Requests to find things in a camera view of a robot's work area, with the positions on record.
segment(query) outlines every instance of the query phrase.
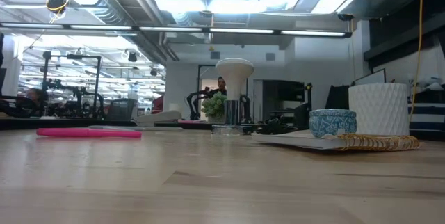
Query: wooden table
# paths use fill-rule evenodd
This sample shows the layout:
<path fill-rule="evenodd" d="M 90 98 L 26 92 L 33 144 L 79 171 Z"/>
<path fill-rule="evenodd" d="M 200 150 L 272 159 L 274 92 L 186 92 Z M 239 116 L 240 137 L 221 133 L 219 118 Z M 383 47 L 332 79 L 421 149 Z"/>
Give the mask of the wooden table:
<path fill-rule="evenodd" d="M 0 131 L 0 223 L 445 223 L 445 143 L 320 153 L 207 131 Z"/>

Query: person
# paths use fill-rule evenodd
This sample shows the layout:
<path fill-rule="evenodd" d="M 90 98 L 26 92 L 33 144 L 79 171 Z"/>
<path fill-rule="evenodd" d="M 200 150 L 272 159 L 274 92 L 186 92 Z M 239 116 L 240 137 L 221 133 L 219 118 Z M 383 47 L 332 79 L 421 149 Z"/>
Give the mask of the person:
<path fill-rule="evenodd" d="M 36 106 L 40 106 L 41 103 L 48 99 L 48 95 L 42 90 L 37 88 L 31 88 L 26 92 L 26 96 L 32 100 Z"/>
<path fill-rule="evenodd" d="M 225 81 L 222 77 L 218 77 L 218 88 L 209 92 L 210 97 L 213 97 L 213 95 L 217 94 L 218 92 L 221 92 L 223 95 L 227 95 Z"/>

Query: ceiling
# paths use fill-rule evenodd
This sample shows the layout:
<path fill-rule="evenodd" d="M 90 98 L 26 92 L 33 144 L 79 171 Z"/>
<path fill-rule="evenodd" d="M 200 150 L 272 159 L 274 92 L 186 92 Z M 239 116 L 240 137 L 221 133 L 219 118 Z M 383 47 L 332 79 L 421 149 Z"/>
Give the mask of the ceiling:
<path fill-rule="evenodd" d="M 61 24 L 112 24 L 139 26 L 213 26 L 235 29 L 307 29 L 317 31 L 347 31 L 348 24 L 342 22 L 338 13 L 348 13 L 356 20 L 380 18 L 396 12 L 412 0 L 70 0 L 67 10 L 54 23 Z M 47 0 L 0 0 L 1 22 L 48 23 L 54 13 L 47 9 Z M 23 38 L 24 46 L 32 45 L 24 54 L 24 63 L 43 63 L 43 50 L 83 54 L 99 54 L 104 58 L 104 71 L 115 78 L 139 78 L 140 87 L 153 86 L 148 97 L 162 92 L 158 81 L 150 81 L 149 71 L 158 71 L 162 83 L 165 70 L 162 65 L 170 61 L 187 63 L 214 63 L 210 60 L 210 46 L 224 56 L 251 56 L 252 61 L 262 61 L 265 53 L 275 53 L 276 62 L 282 57 L 282 50 L 293 37 L 273 35 L 239 35 L 235 33 L 119 33 L 110 31 L 42 31 L 31 29 L 2 29 Z M 128 63 L 127 54 L 136 52 L 138 61 Z M 136 66 L 137 70 L 122 67 Z M 61 67 L 54 74 L 86 76 L 79 67 Z M 24 73 L 38 75 L 39 67 L 24 67 Z M 114 91 L 127 88 L 115 82 Z M 104 87 L 102 92 L 109 92 Z"/>

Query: pink pen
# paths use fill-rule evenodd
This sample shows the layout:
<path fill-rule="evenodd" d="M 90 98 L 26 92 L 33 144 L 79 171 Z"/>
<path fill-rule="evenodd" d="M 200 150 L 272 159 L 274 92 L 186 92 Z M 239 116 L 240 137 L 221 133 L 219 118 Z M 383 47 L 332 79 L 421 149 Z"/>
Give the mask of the pink pen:
<path fill-rule="evenodd" d="M 140 138 L 139 131 L 127 130 L 99 130 L 99 129 L 75 129 L 75 128 L 43 128 L 37 129 L 39 136 L 53 137 L 127 137 Z"/>

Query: desk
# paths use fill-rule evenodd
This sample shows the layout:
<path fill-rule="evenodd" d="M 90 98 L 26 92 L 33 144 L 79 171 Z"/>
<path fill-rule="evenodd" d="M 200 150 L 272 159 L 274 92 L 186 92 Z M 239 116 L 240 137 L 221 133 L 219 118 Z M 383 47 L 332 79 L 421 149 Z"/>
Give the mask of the desk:
<path fill-rule="evenodd" d="M 445 143 L 320 153 L 209 131 L 0 132 L 1 223 L 443 223 Z"/>

